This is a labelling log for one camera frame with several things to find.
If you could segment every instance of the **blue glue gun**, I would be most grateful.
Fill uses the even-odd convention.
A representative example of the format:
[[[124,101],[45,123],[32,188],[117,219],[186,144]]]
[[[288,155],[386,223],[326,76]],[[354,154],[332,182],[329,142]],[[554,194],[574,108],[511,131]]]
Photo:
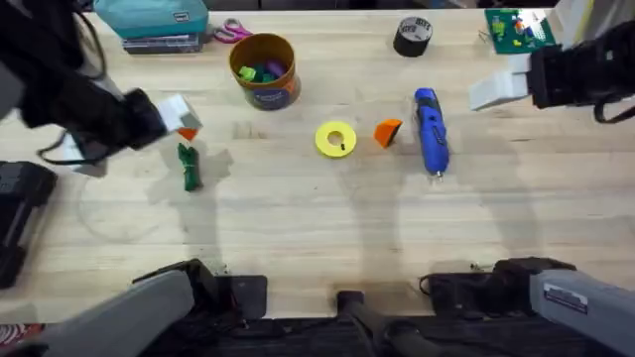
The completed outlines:
[[[449,163],[449,149],[445,139],[445,124],[441,106],[432,88],[417,89],[415,100],[426,170],[431,175],[442,177]]]

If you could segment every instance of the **gray robot arm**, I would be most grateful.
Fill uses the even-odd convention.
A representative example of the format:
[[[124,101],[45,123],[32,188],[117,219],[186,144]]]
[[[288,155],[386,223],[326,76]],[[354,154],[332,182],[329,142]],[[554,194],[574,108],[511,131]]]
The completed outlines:
[[[168,271],[134,284],[78,316],[51,325],[2,356],[136,357],[194,306],[185,272]]]
[[[531,276],[529,293],[542,317],[635,356],[635,293],[570,270]]]

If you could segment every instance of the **label sticker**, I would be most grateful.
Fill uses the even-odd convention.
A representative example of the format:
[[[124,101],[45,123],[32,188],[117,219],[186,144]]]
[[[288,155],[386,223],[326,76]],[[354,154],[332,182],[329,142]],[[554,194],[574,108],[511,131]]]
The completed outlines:
[[[175,20],[177,20],[177,22],[187,22],[190,20],[190,13],[188,11],[181,11],[181,12],[177,12],[173,14],[175,17]]]
[[[429,40],[433,35],[432,25],[422,18],[409,17],[399,24],[399,32],[412,42]]]
[[[291,98],[285,89],[255,89],[253,91],[254,100],[257,105],[265,110],[274,110],[285,107]]]
[[[544,295],[551,302],[588,314],[588,298],[585,296],[551,284],[545,284]]]

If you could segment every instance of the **pencil cup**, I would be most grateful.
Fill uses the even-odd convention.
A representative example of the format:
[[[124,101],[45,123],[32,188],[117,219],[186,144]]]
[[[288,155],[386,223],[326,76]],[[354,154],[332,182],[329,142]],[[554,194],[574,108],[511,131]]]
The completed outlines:
[[[285,72],[268,82],[243,79],[242,67],[264,67],[277,63]],[[300,95],[300,81],[296,76],[294,50],[287,40],[274,34],[256,34],[238,42],[229,55],[229,66],[234,78],[245,92],[247,100],[263,110],[282,109],[293,103]]]

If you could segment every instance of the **green circuit board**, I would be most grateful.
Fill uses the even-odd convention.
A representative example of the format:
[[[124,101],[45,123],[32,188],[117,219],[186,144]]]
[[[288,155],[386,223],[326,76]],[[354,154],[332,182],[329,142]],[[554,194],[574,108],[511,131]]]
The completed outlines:
[[[486,9],[485,19],[499,55],[528,54],[556,44],[544,10]]]

